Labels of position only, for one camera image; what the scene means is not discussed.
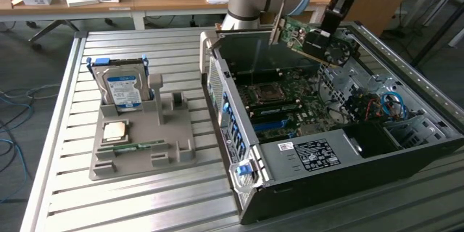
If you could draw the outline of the metal CPU socket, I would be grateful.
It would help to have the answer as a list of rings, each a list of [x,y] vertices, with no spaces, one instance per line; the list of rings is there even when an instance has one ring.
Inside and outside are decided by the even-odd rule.
[[[283,102],[286,100],[284,91],[278,83],[263,83],[254,88],[256,102],[259,104]]]

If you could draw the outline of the blue expansion slot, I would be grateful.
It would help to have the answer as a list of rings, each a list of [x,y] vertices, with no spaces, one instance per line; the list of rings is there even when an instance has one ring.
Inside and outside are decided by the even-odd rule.
[[[284,120],[279,120],[279,121],[258,123],[258,124],[252,125],[254,130],[255,131],[267,131],[267,130],[272,130],[272,129],[280,129],[280,128],[284,128],[287,126],[290,121],[291,121],[290,119],[284,119]]]

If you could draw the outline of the green graphics card black shroud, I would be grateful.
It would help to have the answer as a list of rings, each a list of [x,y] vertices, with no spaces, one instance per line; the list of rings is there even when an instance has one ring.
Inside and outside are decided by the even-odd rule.
[[[360,56],[360,45],[350,39],[348,31],[327,34],[315,25],[284,15],[286,0],[280,8],[268,41],[268,58],[279,68],[308,68],[326,65],[342,67]]]

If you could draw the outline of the silver disk bay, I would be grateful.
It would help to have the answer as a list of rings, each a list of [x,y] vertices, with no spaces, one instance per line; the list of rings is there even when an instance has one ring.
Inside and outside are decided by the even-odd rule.
[[[446,139],[446,134],[424,116],[384,123],[387,131],[403,148],[411,148]]]

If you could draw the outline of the green motherboard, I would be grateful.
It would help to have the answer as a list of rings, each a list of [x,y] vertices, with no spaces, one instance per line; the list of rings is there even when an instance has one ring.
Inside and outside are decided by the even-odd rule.
[[[284,91],[286,100],[266,104],[298,103],[300,109],[278,114],[250,116],[250,107],[262,105],[256,102],[254,88],[263,83],[278,83]],[[259,73],[235,78],[238,92],[246,107],[251,124],[290,119],[284,128],[255,131],[260,143],[270,143],[316,133],[335,130],[350,123],[347,113],[339,108],[330,108],[330,101],[320,97],[320,78],[304,70]]]

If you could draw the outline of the silver CPU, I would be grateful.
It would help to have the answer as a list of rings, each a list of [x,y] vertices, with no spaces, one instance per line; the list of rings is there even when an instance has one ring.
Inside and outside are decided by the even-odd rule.
[[[103,142],[120,141],[127,134],[127,124],[124,122],[108,122],[103,127]]]

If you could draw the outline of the grey parts rack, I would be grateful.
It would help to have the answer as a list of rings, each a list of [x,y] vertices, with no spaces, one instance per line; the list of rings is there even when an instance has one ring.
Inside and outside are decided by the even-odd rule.
[[[148,76],[154,99],[142,108],[118,112],[115,105],[100,105],[95,132],[90,179],[102,180],[134,174],[158,174],[186,168],[198,162],[196,145],[188,103],[182,92],[162,97],[163,76]],[[103,127],[108,122],[124,122],[127,134],[123,140],[103,142]],[[99,148],[166,140],[144,150],[114,153],[98,152]]]

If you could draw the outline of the hard disk with blue caddy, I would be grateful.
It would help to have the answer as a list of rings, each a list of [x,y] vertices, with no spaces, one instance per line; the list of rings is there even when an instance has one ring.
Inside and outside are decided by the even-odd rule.
[[[104,105],[118,112],[135,111],[154,99],[148,86],[148,58],[87,58],[87,68],[96,81]]]

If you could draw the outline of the black open PC case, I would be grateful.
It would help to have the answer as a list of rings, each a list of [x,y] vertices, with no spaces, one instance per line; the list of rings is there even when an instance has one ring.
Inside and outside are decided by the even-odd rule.
[[[348,23],[338,31],[342,29],[360,45],[360,56],[342,67],[274,66],[268,58],[272,29],[208,30],[202,34],[203,88],[242,224],[320,206],[410,178],[435,160],[464,148],[464,110],[363,25]],[[264,143],[254,131],[235,78],[290,70],[319,76],[320,97],[330,101],[330,108],[347,113],[350,123],[338,129],[359,143],[363,161],[278,183],[264,166]],[[434,122],[446,139],[403,148],[384,123],[419,115]],[[239,164],[251,164],[252,174],[239,176]]]

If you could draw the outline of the blue case latch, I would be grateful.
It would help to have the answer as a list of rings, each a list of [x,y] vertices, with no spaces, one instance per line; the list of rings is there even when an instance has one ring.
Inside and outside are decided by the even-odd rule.
[[[239,164],[238,167],[235,167],[235,173],[239,176],[250,175],[252,172],[254,170],[251,164]]]

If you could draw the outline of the green RAM stick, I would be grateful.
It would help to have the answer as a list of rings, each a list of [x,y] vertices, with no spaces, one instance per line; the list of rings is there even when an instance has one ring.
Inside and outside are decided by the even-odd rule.
[[[99,148],[98,152],[114,152],[114,153],[134,152],[134,151],[139,151],[139,150],[144,150],[147,148],[151,148],[154,145],[158,145],[160,143],[166,143],[166,140],[155,140],[155,141],[150,141],[150,142],[130,143],[126,145],[116,145],[112,147],[104,147],[104,148]]]
[[[280,103],[280,104],[262,104],[250,107],[250,116],[258,117],[263,115],[278,114],[282,112],[290,112],[300,109],[302,105],[298,103]]]

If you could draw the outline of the grey power supply unit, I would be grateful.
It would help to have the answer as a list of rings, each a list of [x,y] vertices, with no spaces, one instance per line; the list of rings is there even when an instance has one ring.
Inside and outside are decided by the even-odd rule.
[[[266,143],[260,149],[270,178],[278,183],[338,170],[363,161],[363,149],[343,129]]]

